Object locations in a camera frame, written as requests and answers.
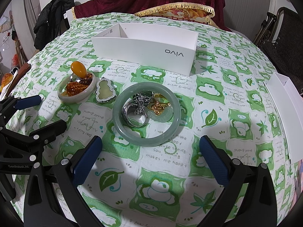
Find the white jade bangle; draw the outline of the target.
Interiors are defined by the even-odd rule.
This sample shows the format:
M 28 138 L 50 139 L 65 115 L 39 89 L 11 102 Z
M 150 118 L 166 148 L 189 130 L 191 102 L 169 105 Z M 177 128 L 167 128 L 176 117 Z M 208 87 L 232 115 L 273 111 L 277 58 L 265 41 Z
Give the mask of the white jade bangle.
M 65 77 L 57 89 L 58 98 L 63 103 L 78 103 L 87 98 L 96 88 L 97 80 L 95 75 L 88 72 L 84 79 L 71 76 Z

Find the silver framed jade pendant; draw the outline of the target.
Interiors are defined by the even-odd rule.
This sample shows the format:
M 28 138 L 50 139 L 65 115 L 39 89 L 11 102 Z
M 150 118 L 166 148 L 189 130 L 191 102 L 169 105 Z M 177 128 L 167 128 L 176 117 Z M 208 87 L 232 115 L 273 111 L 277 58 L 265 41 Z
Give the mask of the silver framed jade pendant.
M 101 77 L 97 82 L 96 100 L 98 103 L 107 103 L 116 98 L 117 93 L 112 84 L 112 81 Z

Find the green jade bangle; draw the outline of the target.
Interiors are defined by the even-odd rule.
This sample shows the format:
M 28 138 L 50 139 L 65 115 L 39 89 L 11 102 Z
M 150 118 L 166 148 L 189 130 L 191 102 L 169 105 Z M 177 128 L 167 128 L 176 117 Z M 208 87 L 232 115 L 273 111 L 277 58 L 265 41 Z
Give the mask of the green jade bangle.
M 156 95 L 166 99 L 168 106 L 157 115 L 151 109 L 156 103 Z M 181 107 L 175 93 L 168 87 L 141 82 L 133 84 L 122 91 L 115 100 L 112 110 L 112 122 L 115 134 L 133 145 L 155 147 L 174 137 L 181 123 Z M 163 128 L 157 136 L 141 136 L 135 129 L 153 127 Z

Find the pale jade disc pendant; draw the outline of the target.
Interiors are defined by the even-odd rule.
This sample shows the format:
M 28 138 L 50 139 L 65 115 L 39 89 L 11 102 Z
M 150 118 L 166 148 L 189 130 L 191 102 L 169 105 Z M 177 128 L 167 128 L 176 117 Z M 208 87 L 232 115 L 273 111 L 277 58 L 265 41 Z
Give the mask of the pale jade disc pendant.
M 154 111 L 150 110 L 149 108 L 146 109 L 146 113 L 150 119 L 157 121 L 157 122 L 168 122 L 174 116 L 172 107 L 166 107 L 164 112 L 161 115 L 156 115 L 154 113 Z

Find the black jacket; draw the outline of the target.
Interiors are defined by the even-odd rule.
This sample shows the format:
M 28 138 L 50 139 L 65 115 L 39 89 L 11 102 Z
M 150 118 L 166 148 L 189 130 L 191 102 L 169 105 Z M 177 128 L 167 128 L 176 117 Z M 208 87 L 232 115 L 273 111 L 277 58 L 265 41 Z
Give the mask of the black jacket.
M 37 50 L 42 51 L 59 35 L 64 14 L 72 7 L 74 7 L 74 0 L 51 0 L 43 8 L 33 28 L 34 47 Z

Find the white box lid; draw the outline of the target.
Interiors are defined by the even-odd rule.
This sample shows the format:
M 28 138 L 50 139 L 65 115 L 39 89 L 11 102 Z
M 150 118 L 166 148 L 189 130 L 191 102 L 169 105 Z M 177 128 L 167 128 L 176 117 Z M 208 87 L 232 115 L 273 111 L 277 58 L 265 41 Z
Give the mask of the white box lid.
M 274 72 L 265 83 L 267 102 L 278 115 L 290 163 L 302 160 L 302 96 L 289 77 Z

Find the white vivo phone box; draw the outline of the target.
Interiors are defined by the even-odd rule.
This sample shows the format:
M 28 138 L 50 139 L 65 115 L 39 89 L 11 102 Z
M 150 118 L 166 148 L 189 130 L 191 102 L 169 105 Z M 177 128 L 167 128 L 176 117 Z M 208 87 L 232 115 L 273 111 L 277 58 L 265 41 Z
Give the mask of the white vivo phone box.
M 91 38 L 100 58 L 141 64 L 189 76 L 198 33 L 158 24 L 118 23 Z

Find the dark folding chair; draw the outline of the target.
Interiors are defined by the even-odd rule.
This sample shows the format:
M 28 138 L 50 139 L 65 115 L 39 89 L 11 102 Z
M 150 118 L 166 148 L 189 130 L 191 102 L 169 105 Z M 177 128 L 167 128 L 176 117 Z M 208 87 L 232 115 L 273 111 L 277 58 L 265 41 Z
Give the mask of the dark folding chair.
M 269 36 L 261 39 L 258 47 L 302 95 L 302 20 L 293 10 L 281 7 L 270 29 Z

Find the gold fringed embroidered pillow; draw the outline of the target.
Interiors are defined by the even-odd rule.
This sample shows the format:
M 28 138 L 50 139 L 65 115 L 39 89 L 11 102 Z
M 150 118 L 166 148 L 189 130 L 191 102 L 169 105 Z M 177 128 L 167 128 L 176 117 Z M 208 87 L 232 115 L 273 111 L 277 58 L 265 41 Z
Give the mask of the gold fringed embroidered pillow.
M 176 21 L 188 21 L 207 24 L 219 29 L 219 27 L 212 20 L 212 18 L 215 16 L 214 8 L 197 3 L 168 3 L 139 11 L 135 13 L 135 16 L 163 17 Z

